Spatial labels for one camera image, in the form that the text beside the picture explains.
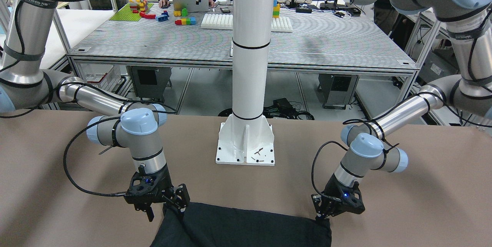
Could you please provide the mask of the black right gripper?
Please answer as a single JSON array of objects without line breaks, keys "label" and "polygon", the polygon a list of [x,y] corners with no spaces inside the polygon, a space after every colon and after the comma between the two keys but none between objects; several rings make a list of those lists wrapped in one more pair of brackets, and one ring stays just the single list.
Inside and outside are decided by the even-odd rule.
[{"label": "black right gripper", "polygon": [[146,212],[149,222],[153,222],[155,217],[152,203],[164,203],[167,208],[173,206],[181,212],[190,203],[186,185],[172,185],[168,165],[151,174],[146,173],[142,165],[138,166],[124,199],[134,204],[137,211]]}]

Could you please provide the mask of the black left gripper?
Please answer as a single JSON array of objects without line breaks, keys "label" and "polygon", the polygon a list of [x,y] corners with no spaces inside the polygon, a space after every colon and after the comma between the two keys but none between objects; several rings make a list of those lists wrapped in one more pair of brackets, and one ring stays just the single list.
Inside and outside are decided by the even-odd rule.
[{"label": "black left gripper", "polygon": [[359,182],[352,187],[345,186],[335,176],[330,177],[320,194],[311,195],[317,219],[335,217],[344,212],[361,214],[365,210],[359,190]]}]

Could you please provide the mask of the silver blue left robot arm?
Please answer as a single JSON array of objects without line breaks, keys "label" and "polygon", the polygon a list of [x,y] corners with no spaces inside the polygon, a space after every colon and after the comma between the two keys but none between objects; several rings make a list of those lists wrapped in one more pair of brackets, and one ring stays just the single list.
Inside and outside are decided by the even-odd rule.
[{"label": "silver blue left robot arm", "polygon": [[[376,0],[349,0],[366,5]],[[390,0],[401,14],[413,15],[431,8],[444,23],[453,46],[459,75],[434,80],[420,91],[367,121],[349,120],[341,132],[346,154],[325,189],[312,195],[316,219],[343,212],[364,211],[359,183],[369,170],[402,172],[408,164],[401,149],[385,149],[386,136],[432,109],[456,109],[491,119],[491,0]]]}]

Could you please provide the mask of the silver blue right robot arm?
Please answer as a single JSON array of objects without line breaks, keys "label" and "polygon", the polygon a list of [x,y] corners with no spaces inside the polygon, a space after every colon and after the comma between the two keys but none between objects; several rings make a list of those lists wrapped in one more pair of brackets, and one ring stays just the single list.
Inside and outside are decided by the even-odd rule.
[{"label": "silver blue right robot arm", "polygon": [[163,106],[126,100],[79,77],[40,68],[57,4],[65,1],[15,1],[2,47],[1,113],[57,102],[102,113],[84,129],[88,138],[110,148],[129,148],[136,168],[126,192],[107,196],[123,197],[135,210],[145,212],[149,221],[154,218],[153,203],[183,213],[190,197],[184,184],[171,182],[158,132],[167,120]]}]

